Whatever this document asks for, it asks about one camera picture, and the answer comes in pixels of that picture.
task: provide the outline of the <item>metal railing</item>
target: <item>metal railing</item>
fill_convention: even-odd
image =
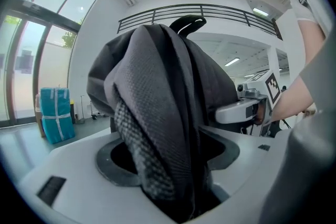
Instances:
[[[219,18],[244,23],[249,27],[260,28],[261,30],[271,35],[277,36],[282,40],[281,34],[274,19],[270,21],[238,8],[211,4],[179,4],[149,9],[121,19],[119,21],[117,34],[120,31],[137,25],[147,23],[153,24],[158,20],[180,18],[181,16],[188,14],[202,15],[206,18]]]

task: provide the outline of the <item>black slot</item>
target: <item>black slot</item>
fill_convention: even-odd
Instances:
[[[260,145],[258,146],[259,149],[264,150],[264,151],[269,151],[271,146],[269,145]]]
[[[38,192],[37,196],[51,207],[65,181],[66,179],[62,177],[50,177]]]

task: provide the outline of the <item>tree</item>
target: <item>tree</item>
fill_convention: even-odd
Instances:
[[[82,18],[79,22],[81,25],[83,22],[84,18]],[[65,44],[63,47],[71,49],[73,46],[73,43],[75,42],[76,34],[73,32],[66,32],[63,36],[62,39],[64,40]]]
[[[6,18],[5,18],[5,23],[9,23],[9,24],[12,24],[12,25],[17,25],[19,22],[20,22],[19,18],[10,16],[10,15],[7,15]]]

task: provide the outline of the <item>gray floor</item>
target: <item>gray floor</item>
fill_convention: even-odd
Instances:
[[[51,145],[40,136],[37,123],[0,129],[1,161],[14,182],[20,181],[29,171],[39,165],[57,147],[70,144],[110,127],[109,118],[86,119],[75,124],[74,138]]]

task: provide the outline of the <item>person's hand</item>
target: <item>person's hand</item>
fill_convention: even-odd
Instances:
[[[261,125],[264,120],[264,113],[265,113],[265,104],[262,102],[258,104],[258,110],[256,117],[254,118],[254,124]]]
[[[309,20],[317,24],[316,19],[314,18],[313,13],[309,8],[303,6],[299,0],[290,0],[290,4],[293,8],[297,20]]]

